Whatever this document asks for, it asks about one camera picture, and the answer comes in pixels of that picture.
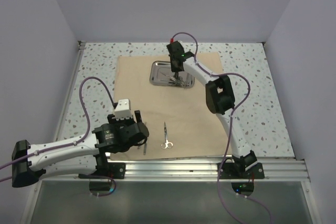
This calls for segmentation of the steel instrument tray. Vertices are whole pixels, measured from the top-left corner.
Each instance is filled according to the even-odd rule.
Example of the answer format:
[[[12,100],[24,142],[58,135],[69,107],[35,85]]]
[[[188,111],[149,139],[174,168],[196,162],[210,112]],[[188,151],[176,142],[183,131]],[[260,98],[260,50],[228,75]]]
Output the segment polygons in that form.
[[[152,63],[151,72],[150,72],[150,83],[155,86],[163,86],[163,87],[176,87],[170,83],[170,80],[161,74],[161,72],[173,76],[174,72],[171,71],[171,64],[169,61],[155,61]],[[185,81],[187,72],[179,72],[179,77],[182,77]],[[195,78],[192,76],[192,88],[195,84]]]

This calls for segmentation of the steel tweezers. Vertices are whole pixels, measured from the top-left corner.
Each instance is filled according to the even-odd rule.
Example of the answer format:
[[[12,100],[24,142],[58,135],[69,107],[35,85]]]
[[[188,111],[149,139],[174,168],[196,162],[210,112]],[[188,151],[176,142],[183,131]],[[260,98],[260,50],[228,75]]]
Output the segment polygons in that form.
[[[146,138],[145,143],[143,145],[143,155],[146,155],[146,150],[147,150],[147,145],[148,145],[148,138]]]

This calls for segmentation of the steel scissors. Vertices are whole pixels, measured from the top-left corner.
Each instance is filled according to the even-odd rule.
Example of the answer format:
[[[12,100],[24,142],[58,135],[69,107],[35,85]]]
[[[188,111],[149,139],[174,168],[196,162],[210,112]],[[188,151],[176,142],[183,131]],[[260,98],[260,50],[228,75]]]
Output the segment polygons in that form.
[[[164,142],[161,144],[162,149],[171,149],[173,143],[168,140],[166,122],[164,122]]]

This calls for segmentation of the beige cloth wrap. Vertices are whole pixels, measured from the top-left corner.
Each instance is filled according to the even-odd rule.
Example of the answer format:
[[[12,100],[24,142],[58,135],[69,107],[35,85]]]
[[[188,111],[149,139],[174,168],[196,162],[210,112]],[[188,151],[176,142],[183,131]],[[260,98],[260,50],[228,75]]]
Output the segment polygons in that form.
[[[129,99],[131,110],[141,112],[149,129],[146,155],[135,146],[127,152],[111,154],[112,160],[223,155],[227,134],[216,115],[206,106],[205,88],[196,81],[192,88],[163,87],[150,83],[152,63],[166,61],[163,56],[120,56],[118,58],[113,96]],[[164,122],[171,149],[162,149]]]

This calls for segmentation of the steel forceps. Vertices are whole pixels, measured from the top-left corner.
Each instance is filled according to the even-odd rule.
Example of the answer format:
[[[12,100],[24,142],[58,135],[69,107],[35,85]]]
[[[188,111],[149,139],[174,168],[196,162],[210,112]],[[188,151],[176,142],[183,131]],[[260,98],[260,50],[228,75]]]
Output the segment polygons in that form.
[[[175,86],[180,86],[181,85],[181,80],[179,77],[174,77],[174,76],[169,76],[163,72],[161,72],[162,75],[166,76],[169,80],[170,80],[170,83],[172,85],[175,85]]]

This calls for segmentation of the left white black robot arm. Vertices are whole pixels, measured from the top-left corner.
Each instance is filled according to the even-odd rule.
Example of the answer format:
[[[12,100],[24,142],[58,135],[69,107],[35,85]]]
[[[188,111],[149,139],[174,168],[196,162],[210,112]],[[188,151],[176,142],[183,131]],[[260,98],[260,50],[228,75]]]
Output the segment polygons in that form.
[[[80,178],[114,178],[107,153],[127,152],[144,144],[149,130],[140,111],[129,119],[117,120],[108,115],[108,122],[88,134],[47,144],[15,144],[12,153],[12,187],[21,188],[59,175],[77,174]]]

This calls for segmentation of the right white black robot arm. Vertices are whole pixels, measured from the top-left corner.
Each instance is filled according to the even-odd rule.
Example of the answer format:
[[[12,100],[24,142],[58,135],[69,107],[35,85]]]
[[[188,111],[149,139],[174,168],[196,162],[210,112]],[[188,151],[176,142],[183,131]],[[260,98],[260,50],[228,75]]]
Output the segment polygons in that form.
[[[184,51],[180,42],[173,38],[166,46],[169,52],[171,70],[184,71],[194,77],[205,87],[205,101],[210,112],[220,120],[231,146],[233,167],[236,176],[246,178],[257,164],[257,158],[250,144],[244,137],[241,128],[233,126],[235,96],[230,73],[215,73],[201,64],[192,52]]]

